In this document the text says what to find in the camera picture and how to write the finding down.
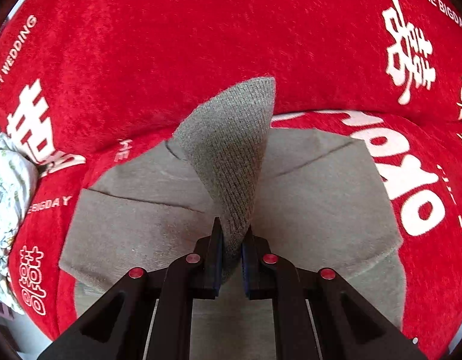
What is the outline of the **grey knit sweater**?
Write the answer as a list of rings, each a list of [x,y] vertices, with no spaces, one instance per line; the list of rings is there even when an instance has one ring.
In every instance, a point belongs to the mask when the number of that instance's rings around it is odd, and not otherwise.
[[[60,268],[105,292],[128,269],[167,267],[207,236],[225,238],[224,285],[196,301],[193,359],[273,359],[272,306],[248,301],[238,272],[246,227],[296,267],[331,267],[402,324],[402,237],[362,141],[270,128],[275,82],[237,84],[197,107],[173,136],[83,189]]]

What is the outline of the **red wedding pillow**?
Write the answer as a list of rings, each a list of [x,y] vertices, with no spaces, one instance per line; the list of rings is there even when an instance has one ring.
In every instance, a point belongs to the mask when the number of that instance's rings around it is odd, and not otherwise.
[[[450,0],[25,0],[0,36],[0,112],[39,161],[180,123],[273,77],[275,112],[462,120]]]

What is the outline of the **red wedding bedspread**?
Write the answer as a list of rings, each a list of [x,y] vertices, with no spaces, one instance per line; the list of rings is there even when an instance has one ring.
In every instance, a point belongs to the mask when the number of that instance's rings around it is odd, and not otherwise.
[[[462,322],[462,123],[417,125],[402,116],[360,111],[279,115],[274,128],[317,128],[362,140],[381,174],[403,243],[398,255],[407,281],[402,330],[430,358],[445,353]],[[17,234],[9,269],[15,295],[41,331],[55,339],[77,317],[72,286],[60,269],[78,197],[115,155],[137,158],[171,136],[162,129],[91,155],[65,161],[42,178]]]

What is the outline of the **floral white crumpled blanket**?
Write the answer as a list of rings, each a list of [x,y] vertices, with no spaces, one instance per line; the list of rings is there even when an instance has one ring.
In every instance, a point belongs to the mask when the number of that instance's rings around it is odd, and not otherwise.
[[[18,314],[24,311],[11,287],[8,260],[16,234],[29,210],[38,170],[0,131],[0,301]]]

